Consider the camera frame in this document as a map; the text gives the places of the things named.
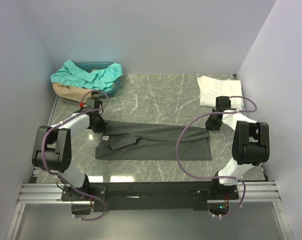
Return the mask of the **dark grey t shirt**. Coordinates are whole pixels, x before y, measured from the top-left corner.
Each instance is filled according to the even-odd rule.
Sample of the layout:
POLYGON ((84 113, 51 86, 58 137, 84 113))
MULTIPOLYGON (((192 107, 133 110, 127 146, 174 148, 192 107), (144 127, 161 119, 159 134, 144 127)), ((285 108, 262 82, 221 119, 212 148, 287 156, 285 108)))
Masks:
MULTIPOLYGON (((103 138, 96 147, 100 160, 176 160, 176 145, 184 126, 108 121, 103 138)), ((210 161, 209 131, 189 127, 179 143, 181 161, 210 161)))

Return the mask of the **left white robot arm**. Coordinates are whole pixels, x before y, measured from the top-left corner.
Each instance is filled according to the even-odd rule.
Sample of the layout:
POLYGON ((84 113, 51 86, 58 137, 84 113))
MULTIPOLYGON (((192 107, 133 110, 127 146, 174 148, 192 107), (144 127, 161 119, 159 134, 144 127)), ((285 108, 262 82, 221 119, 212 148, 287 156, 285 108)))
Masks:
POLYGON ((53 126, 37 130, 32 164, 56 176, 65 184, 63 190, 79 201, 93 197, 88 176, 72 164, 72 138, 85 129, 103 133, 106 122, 98 111, 76 112, 53 126))

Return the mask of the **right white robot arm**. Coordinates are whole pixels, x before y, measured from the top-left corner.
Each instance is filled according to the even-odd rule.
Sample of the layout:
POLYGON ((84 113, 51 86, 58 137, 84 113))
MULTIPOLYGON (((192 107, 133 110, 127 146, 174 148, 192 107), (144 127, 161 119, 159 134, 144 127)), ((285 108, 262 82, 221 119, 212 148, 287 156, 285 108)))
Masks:
POLYGON ((218 171, 210 184, 200 189, 192 189, 196 200, 228 200, 239 198, 238 179, 254 166, 268 161, 270 155, 269 126, 265 122, 254 121, 235 110, 225 110, 223 114, 211 115, 205 123, 207 130, 220 130, 225 124, 234 130, 231 159, 218 171))

